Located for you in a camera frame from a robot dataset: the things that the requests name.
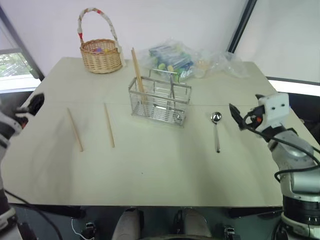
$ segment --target metal utensil holder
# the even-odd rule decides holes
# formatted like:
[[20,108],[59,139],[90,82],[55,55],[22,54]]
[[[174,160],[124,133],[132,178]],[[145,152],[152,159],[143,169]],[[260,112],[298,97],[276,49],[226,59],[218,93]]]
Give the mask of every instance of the metal utensil holder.
[[132,115],[183,126],[191,86],[142,77],[144,92],[135,77],[129,85]]

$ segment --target spoon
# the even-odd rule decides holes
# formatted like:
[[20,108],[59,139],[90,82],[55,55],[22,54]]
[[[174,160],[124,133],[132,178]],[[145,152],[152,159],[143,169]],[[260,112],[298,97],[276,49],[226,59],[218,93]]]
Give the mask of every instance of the spoon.
[[216,152],[220,153],[220,143],[218,136],[217,123],[222,119],[222,114],[218,111],[212,113],[211,121],[214,123],[214,134],[215,134],[215,144],[216,144]]

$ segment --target spoon handle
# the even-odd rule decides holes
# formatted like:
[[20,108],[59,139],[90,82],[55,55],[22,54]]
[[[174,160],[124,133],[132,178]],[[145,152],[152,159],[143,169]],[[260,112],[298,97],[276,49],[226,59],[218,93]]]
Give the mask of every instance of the spoon handle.
[[214,135],[215,135],[216,152],[220,153],[220,142],[219,142],[217,124],[214,124]]

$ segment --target white table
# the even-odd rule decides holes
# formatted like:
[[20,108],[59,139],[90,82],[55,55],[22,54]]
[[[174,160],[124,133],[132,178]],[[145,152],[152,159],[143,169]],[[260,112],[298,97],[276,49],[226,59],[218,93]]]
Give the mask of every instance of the white table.
[[[244,114],[257,105],[255,94],[276,92],[254,63],[245,64],[251,75],[246,79],[219,72],[188,80],[191,101],[184,128],[179,128],[131,116],[131,62],[114,73],[93,74],[80,58],[62,58],[35,91],[45,94],[42,109],[12,138],[2,165],[5,187],[44,205],[281,206],[273,177],[277,166],[267,143],[239,131],[229,112],[229,103]],[[218,125],[221,153],[215,151],[209,120],[214,111],[223,115]],[[293,111],[286,123],[319,147]]]

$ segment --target basket handle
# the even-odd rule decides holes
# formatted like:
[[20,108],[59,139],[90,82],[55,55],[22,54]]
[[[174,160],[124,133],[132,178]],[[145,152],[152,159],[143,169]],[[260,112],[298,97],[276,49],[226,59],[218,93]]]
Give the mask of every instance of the basket handle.
[[86,8],[86,9],[83,10],[83,11],[80,13],[80,15],[79,15],[79,18],[78,18],[78,34],[79,34],[79,37],[80,37],[81,44],[84,43],[83,34],[82,34],[82,27],[81,27],[82,18],[84,17],[84,15],[85,15],[86,13],[89,13],[89,12],[92,12],[92,11],[100,14],[101,17],[103,17],[103,18],[108,22],[108,24],[109,24],[109,26],[110,26],[110,29],[111,29],[111,33],[112,33],[113,38],[114,38],[115,43],[116,43],[115,45],[116,45],[116,47],[118,47],[118,46],[119,46],[119,44],[118,44],[118,37],[117,37],[115,28],[114,28],[114,26],[113,26],[110,18],[109,18],[107,15],[105,15],[101,10],[99,10],[99,9],[97,9],[97,8],[95,8],[95,7]]

